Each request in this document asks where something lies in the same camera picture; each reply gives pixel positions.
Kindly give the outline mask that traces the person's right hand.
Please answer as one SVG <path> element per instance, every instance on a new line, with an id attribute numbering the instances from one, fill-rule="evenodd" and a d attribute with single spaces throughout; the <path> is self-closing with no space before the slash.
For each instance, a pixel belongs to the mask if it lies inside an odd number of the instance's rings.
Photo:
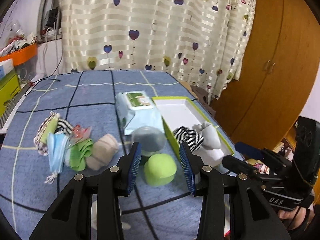
<path id="1" fill-rule="evenodd" d="M 287 230 L 298 228 L 307 218 L 307 225 L 311 223 L 315 216 L 313 206 L 308 209 L 297 206 L 293 211 L 279 210 L 278 217 L 283 221 Z"/>

